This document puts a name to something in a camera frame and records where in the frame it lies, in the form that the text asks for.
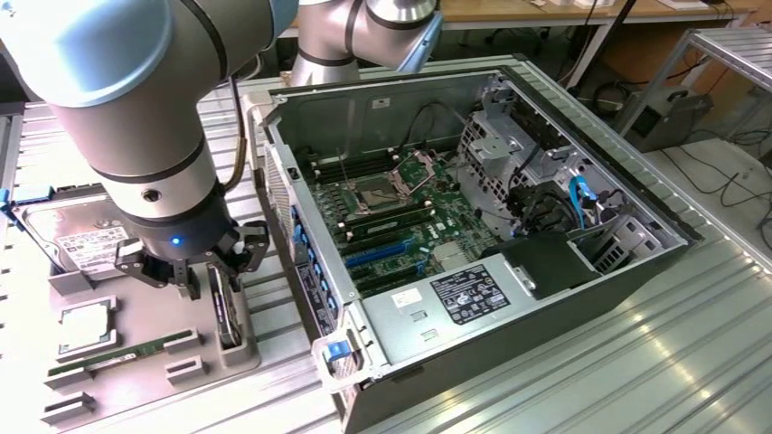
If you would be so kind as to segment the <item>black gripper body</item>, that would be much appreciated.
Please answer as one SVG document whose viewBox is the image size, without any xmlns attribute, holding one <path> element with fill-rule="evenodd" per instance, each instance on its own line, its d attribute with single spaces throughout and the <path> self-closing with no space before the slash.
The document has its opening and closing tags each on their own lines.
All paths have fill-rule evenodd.
<svg viewBox="0 0 772 434">
<path fill-rule="evenodd" d="M 169 221 L 124 215 L 126 225 L 142 243 L 145 252 L 166 261 L 224 253 L 237 241 L 237 222 L 225 214 L 200 213 Z"/>
</svg>

